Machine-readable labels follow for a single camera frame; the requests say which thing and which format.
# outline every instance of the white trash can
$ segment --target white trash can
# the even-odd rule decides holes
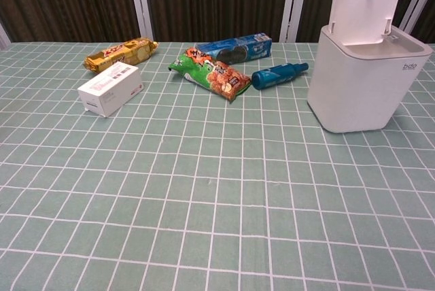
[[[398,0],[332,0],[308,104],[334,133],[383,128],[432,49],[392,26]]]

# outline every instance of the trash can lid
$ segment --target trash can lid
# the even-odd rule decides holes
[[[391,31],[398,0],[332,0],[328,30],[345,45],[375,44]]]

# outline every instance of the blue cookie package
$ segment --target blue cookie package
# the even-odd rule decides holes
[[[218,61],[233,65],[258,58],[266,58],[271,55],[271,46],[272,39],[265,33],[259,33],[199,44],[197,48]]]

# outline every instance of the biscuit package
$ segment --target biscuit package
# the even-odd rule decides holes
[[[186,50],[169,65],[169,69],[180,72],[187,80],[222,95],[230,102],[251,85],[250,77],[196,48]]]
[[[151,39],[135,38],[86,57],[84,66],[95,73],[100,73],[116,62],[136,65],[147,60],[157,46],[158,43]]]
[[[265,58],[271,55],[272,39],[265,33],[199,44],[201,52],[227,65]]]

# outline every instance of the blue bottle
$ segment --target blue bottle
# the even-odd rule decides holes
[[[251,82],[255,89],[264,89],[273,85],[278,85],[282,82],[288,82],[299,75],[303,71],[308,70],[308,63],[293,65],[287,63],[285,65],[277,65],[276,67],[259,70],[252,74]]]

